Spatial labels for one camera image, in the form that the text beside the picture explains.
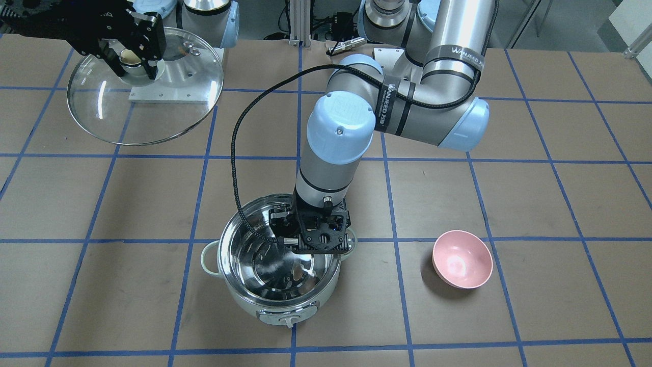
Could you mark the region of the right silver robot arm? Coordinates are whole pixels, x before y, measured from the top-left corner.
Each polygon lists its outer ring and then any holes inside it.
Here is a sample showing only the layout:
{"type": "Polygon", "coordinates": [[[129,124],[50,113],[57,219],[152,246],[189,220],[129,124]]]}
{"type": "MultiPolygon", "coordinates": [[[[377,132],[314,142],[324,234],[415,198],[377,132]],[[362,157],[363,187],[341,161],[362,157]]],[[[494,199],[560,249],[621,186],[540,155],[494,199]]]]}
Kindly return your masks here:
{"type": "Polygon", "coordinates": [[[236,1],[2,1],[2,33],[65,40],[79,54],[104,60],[117,76],[123,63],[109,45],[116,40],[135,53],[154,79],[154,62],[172,43],[165,27],[186,30],[214,48],[237,44],[236,1]]]}

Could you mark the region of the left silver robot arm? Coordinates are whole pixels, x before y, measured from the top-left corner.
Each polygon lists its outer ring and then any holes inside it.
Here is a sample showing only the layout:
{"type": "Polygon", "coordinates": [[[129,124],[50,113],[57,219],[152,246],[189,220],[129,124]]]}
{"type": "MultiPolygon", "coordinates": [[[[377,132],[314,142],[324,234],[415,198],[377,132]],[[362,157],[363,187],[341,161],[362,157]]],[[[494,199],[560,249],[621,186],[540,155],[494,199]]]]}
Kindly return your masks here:
{"type": "Polygon", "coordinates": [[[491,114],[474,91],[485,66],[497,1],[363,1],[363,37],[396,46],[383,66],[354,54],[339,62],[308,118],[291,204],[270,210],[280,249],[345,254],[352,248],[345,194],[373,132],[440,148],[475,148],[491,114]]]}

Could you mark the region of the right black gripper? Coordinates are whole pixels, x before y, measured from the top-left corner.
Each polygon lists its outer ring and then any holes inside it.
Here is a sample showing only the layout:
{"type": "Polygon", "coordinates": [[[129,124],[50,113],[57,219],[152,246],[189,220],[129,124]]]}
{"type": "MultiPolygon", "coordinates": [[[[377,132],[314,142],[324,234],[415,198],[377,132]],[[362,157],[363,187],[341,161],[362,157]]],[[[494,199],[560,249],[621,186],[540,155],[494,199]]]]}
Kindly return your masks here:
{"type": "Polygon", "coordinates": [[[151,81],[166,49],[161,15],[139,13],[131,1],[2,1],[2,33],[65,40],[82,55],[102,58],[116,76],[124,77],[119,56],[105,43],[116,40],[143,60],[151,81]]]}

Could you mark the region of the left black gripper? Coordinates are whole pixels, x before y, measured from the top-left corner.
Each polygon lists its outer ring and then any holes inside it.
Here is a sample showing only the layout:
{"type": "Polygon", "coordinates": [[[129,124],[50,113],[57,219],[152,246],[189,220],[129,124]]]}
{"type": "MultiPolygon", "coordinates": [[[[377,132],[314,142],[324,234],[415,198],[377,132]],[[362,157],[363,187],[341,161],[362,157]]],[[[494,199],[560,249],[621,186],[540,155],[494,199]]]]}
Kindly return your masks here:
{"type": "Polygon", "coordinates": [[[280,246],[295,254],[348,255],[356,247],[345,199],[335,205],[325,197],[323,206],[315,207],[292,197],[289,204],[273,205],[268,218],[280,246]]]}

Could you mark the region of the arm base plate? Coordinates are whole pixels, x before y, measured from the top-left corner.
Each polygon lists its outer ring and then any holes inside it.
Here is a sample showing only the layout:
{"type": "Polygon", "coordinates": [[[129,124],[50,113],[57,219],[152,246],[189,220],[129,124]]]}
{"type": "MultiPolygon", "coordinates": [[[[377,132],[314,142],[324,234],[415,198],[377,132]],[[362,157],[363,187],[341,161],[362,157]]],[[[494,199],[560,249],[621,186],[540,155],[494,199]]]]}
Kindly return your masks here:
{"type": "Polygon", "coordinates": [[[157,80],[133,87],[129,100],[137,103],[183,103],[212,106],[224,81],[220,48],[199,48],[187,43],[168,47],[158,63],[157,80]]]}
{"type": "Polygon", "coordinates": [[[404,49],[400,48],[374,48],[372,51],[373,58],[383,69],[393,69],[403,54],[404,49]]]}

